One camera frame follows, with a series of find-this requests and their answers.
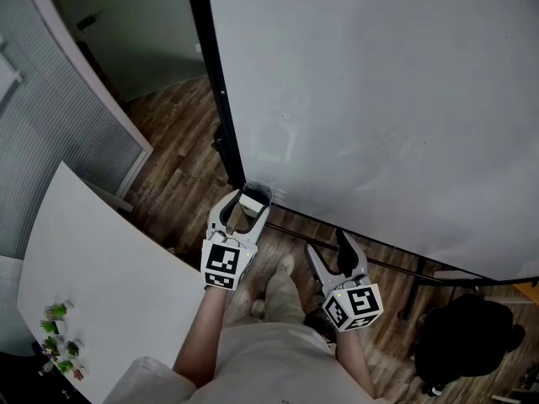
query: beige pants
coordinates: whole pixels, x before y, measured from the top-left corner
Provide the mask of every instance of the beige pants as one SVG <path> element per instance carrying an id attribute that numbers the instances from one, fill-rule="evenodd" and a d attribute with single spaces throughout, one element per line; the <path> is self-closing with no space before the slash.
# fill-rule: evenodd
<path id="1" fill-rule="evenodd" d="M 264 320 L 246 316 L 231 326 L 250 323 L 278 322 L 302 325 L 305 313 L 302 310 L 297 288 L 287 273 L 279 271 L 273 274 L 266 285 L 266 314 Z"/>

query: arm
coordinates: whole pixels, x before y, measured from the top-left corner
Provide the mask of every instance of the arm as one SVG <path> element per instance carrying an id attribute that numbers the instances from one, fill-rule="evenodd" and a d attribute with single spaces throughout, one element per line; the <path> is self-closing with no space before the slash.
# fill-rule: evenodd
<path id="1" fill-rule="evenodd" d="M 376 391 L 357 331 L 337 332 L 337 360 L 356 383 L 375 398 Z"/>
<path id="2" fill-rule="evenodd" d="M 227 290 L 210 287 L 179 351 L 173 371 L 201 388 L 213 379 Z"/>

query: laminate floor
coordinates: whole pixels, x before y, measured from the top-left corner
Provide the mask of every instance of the laminate floor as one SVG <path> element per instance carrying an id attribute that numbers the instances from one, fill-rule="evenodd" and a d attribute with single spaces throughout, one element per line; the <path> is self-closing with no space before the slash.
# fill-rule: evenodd
<path id="1" fill-rule="evenodd" d="M 135 209 L 125 218 L 165 247 L 174 247 L 184 261 L 200 266 L 200 247 L 210 208 L 232 190 L 218 154 L 211 148 L 218 116 L 206 77 L 182 82 L 127 104 L 127 114 L 155 150 L 125 200 Z M 336 244 L 334 230 L 324 224 L 274 207 L 269 222 L 306 236 Z M 402 268 L 415 269 L 418 259 L 395 248 L 357 238 L 370 258 Z M 303 254 L 305 242 L 266 227 L 259 239 L 259 253 L 253 267 L 227 305 L 225 324 L 247 315 L 251 301 L 264 292 L 279 257 L 293 253 L 296 282 L 303 309 L 314 308 L 315 284 Z M 335 253 L 322 250 L 334 263 Z M 441 266 L 427 262 L 425 274 Z M 460 379 L 446 387 L 442 396 L 429 398 L 420 393 L 409 359 L 418 334 L 418 318 L 429 308 L 443 306 L 452 288 L 420 289 L 412 317 L 403 321 L 397 314 L 404 307 L 413 277 L 388 268 L 370 265 L 372 281 L 380 286 L 384 314 L 371 326 L 360 330 L 368 364 L 378 393 L 401 403 L 486 403 L 490 396 L 506 396 L 516 387 L 529 366 L 539 361 L 539 307 L 511 305 L 515 321 L 527 331 L 522 346 L 509 353 L 491 375 Z M 457 289 L 454 296 L 462 293 Z M 486 295 L 518 295 L 512 286 L 482 288 Z"/>

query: shoe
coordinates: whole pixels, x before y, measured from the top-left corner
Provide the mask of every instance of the shoe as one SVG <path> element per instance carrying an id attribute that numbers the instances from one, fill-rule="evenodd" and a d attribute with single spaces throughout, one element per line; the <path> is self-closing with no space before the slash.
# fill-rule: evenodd
<path id="1" fill-rule="evenodd" d="M 279 263 L 277 263 L 277 269 L 275 270 L 275 272 L 282 271 L 284 273 L 287 273 L 290 277 L 292 275 L 292 271 L 294 270 L 295 263 L 296 261 L 294 260 L 294 256 L 292 256 L 290 253 L 287 253 L 279 259 Z"/>
<path id="2" fill-rule="evenodd" d="M 261 319 L 264 317 L 264 314 L 266 312 L 266 303 L 264 300 L 261 300 L 260 298 L 253 301 L 253 304 L 251 305 L 251 316 L 253 316 L 255 319 Z"/>

